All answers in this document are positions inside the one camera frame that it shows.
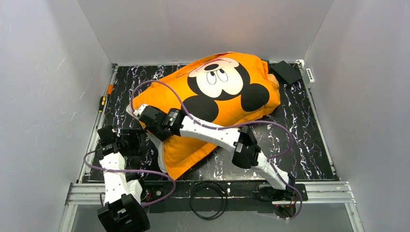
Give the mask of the white pillow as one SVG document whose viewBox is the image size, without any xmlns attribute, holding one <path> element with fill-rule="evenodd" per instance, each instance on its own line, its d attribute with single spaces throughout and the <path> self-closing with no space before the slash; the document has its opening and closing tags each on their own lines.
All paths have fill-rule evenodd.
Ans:
<svg viewBox="0 0 410 232">
<path fill-rule="evenodd" d="M 160 139 L 158 139 L 156 136 L 154 136 L 152 133 L 148 132 L 147 133 L 148 138 L 150 139 L 150 141 L 154 144 L 154 146 L 156 147 L 157 151 L 158 151 L 158 166 L 160 168 L 160 170 L 167 174 L 167 168 L 166 165 L 164 163 L 164 158 L 163 158 L 163 152 L 164 152 L 164 142 L 161 141 Z"/>
</svg>

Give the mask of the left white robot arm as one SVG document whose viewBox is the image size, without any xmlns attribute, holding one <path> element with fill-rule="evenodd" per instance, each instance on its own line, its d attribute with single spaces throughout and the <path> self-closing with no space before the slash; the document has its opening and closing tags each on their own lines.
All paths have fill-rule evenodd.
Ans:
<svg viewBox="0 0 410 232">
<path fill-rule="evenodd" d="M 103 206 L 98 219 L 107 232 L 145 232 L 150 222 L 141 206 L 144 187 L 137 177 L 127 178 L 125 157 L 140 156 L 141 129 L 106 126 L 97 131 L 96 156 L 104 169 Z"/>
</svg>

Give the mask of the orange printed pillowcase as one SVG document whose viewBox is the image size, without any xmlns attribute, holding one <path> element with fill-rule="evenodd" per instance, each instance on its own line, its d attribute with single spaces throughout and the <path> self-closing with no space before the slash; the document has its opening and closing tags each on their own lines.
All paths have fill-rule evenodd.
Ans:
<svg viewBox="0 0 410 232">
<path fill-rule="evenodd" d="M 220 126 L 254 121 L 280 105 L 279 83 L 266 61 L 250 54 L 214 54 L 152 83 L 127 106 L 142 104 L 163 112 L 187 108 L 193 116 Z"/>
</svg>

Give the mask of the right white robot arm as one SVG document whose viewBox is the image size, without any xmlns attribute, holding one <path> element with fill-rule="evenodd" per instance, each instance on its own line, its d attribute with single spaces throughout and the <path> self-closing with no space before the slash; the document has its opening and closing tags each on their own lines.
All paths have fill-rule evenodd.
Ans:
<svg viewBox="0 0 410 232">
<path fill-rule="evenodd" d="M 275 190 L 289 190 L 295 184 L 291 175 L 272 164 L 258 146 L 249 126 L 222 126 L 203 121 L 182 110 L 170 109 L 168 113 L 142 104 L 132 112 L 145 125 L 149 139 L 164 157 L 165 141 L 171 137 L 194 138 L 217 145 L 232 154 L 232 163 L 243 169 L 252 169 Z"/>
</svg>

